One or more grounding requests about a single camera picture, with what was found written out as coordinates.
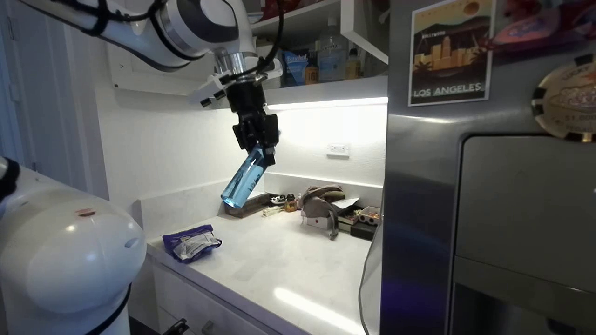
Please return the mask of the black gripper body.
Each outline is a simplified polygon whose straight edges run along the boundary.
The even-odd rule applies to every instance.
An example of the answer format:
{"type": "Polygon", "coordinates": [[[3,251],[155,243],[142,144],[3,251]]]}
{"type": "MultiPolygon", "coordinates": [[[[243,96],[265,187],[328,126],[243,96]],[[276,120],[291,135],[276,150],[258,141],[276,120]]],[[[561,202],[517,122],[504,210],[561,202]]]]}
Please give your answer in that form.
{"type": "Polygon", "coordinates": [[[261,83],[233,83],[228,89],[228,100],[230,107],[239,115],[233,131],[243,148],[254,150],[258,144],[274,148],[278,144],[278,117],[265,111],[265,90],[261,83]]]}

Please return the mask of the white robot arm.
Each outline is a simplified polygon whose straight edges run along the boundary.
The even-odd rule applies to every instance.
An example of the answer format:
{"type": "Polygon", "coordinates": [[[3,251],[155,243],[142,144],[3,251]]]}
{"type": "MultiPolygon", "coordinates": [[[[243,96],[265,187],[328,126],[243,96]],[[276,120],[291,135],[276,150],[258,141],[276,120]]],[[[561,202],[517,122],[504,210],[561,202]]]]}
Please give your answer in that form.
{"type": "MultiPolygon", "coordinates": [[[[21,0],[81,31],[114,42],[161,70],[207,53],[211,79],[200,105],[224,96],[248,157],[222,193],[243,206],[274,163],[278,118],[265,109],[269,61],[254,46],[243,0],[152,0],[133,10],[122,0],[21,0]]],[[[0,278],[8,335],[129,335],[129,297],[148,241],[114,202],[6,157],[0,174],[0,278]]]]}

